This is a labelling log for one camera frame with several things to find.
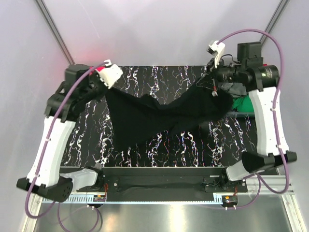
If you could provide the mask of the black t-shirt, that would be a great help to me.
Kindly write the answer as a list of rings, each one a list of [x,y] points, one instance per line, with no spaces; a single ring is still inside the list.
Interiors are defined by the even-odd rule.
[[[223,90],[217,96],[207,88],[191,85],[169,104],[145,94],[135,97],[114,87],[105,94],[116,150],[141,144],[163,131],[175,135],[205,121],[218,120],[232,108],[233,98]]]

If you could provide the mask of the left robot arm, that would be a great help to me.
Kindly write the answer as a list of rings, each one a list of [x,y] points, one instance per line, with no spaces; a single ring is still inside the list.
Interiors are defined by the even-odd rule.
[[[17,188],[62,203],[73,191],[85,187],[100,191],[104,187],[100,169],[89,167],[62,174],[60,165],[79,115],[88,102],[106,90],[95,67],[73,64],[65,70],[65,80],[47,101],[36,159],[28,175],[18,179]]]

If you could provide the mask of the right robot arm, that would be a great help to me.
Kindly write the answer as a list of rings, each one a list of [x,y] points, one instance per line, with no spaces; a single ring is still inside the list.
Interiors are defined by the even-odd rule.
[[[261,43],[239,43],[235,65],[224,64],[224,51],[224,43],[210,42],[208,52],[213,58],[197,84],[210,89],[215,99],[219,97],[219,83],[243,84],[253,104],[257,128],[256,152],[243,152],[240,161],[224,168],[220,174],[218,185],[228,192],[249,176],[286,167],[297,160],[297,154],[290,151],[283,132],[279,70],[274,65],[264,65]]]

